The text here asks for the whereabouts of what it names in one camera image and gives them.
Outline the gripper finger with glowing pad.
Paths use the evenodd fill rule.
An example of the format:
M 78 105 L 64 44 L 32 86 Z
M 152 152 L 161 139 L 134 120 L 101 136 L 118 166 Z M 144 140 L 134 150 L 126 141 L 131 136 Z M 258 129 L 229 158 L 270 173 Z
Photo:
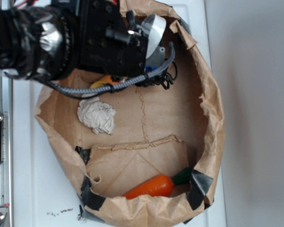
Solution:
M 157 14 L 151 14 L 142 21 L 142 27 L 148 32 L 146 58 L 149 58 L 161 42 L 166 28 L 166 20 Z
M 165 48 L 158 46 L 153 54 L 146 60 L 146 67 L 160 67 L 165 60 Z

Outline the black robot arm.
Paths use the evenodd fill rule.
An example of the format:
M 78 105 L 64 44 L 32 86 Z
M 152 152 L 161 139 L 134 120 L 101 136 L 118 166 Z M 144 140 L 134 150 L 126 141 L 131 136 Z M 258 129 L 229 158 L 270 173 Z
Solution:
M 107 0 L 53 0 L 45 7 L 0 8 L 0 69 L 17 79 L 61 80 L 74 69 L 116 77 L 141 75 L 166 20 L 123 17 Z

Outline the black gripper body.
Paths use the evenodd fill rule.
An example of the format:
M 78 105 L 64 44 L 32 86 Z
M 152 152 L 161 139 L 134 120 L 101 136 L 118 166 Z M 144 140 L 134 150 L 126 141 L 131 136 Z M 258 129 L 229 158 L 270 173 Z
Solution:
M 79 18 L 80 69 L 130 78 L 144 73 L 148 37 L 131 11 L 125 23 L 116 4 L 83 0 Z

